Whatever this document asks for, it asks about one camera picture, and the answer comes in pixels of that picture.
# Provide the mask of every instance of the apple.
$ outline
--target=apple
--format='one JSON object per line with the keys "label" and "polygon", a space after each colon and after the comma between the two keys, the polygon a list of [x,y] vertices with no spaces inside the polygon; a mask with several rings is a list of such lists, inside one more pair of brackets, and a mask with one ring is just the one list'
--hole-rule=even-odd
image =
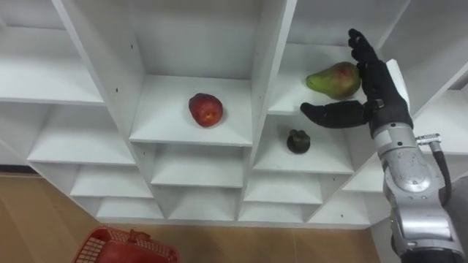
{"label": "apple", "polygon": [[195,94],[189,100],[189,110],[195,121],[203,127],[213,126],[222,117],[222,103],[210,94]]}

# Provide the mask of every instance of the silver robotic arm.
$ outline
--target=silver robotic arm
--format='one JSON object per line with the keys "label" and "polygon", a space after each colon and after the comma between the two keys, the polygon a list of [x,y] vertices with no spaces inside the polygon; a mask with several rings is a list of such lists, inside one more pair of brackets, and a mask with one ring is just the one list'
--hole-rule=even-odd
{"label": "silver robotic arm", "polygon": [[[403,262],[463,262],[456,231],[439,200],[439,180],[411,127],[389,123],[376,129],[373,138],[385,172],[384,193],[392,206],[395,252]],[[424,140],[420,143],[442,152],[437,137]]]}
{"label": "silver robotic arm", "polygon": [[348,44],[358,62],[367,103],[345,101],[323,106],[303,103],[302,113],[317,125],[331,129],[369,124],[385,173],[384,192],[392,207],[391,245],[402,262],[463,262],[461,244],[439,200],[437,174],[418,146],[418,143],[431,146],[445,184],[450,187],[438,136],[415,138],[399,70],[379,60],[362,33],[351,29],[349,35]]}

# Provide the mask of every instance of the green pear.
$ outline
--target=green pear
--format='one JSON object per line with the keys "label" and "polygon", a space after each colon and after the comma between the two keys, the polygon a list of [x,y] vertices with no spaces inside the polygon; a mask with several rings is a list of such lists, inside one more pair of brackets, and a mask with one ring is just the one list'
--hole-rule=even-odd
{"label": "green pear", "polygon": [[306,78],[307,87],[332,99],[346,99],[361,86],[358,68],[350,62],[340,62]]}

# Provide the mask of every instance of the white wall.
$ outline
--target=white wall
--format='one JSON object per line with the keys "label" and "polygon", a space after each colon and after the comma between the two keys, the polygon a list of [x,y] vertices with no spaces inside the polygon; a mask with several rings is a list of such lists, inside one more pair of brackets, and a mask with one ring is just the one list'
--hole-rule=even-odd
{"label": "white wall", "polygon": [[0,164],[25,165],[18,157],[0,144]]}

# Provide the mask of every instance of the red basket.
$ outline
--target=red basket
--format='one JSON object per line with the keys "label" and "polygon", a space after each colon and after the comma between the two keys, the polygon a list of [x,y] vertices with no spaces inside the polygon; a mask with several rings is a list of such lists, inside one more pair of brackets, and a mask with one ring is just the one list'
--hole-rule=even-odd
{"label": "red basket", "polygon": [[177,263],[172,247],[150,239],[143,232],[130,233],[110,227],[96,228],[83,242],[73,263]]}

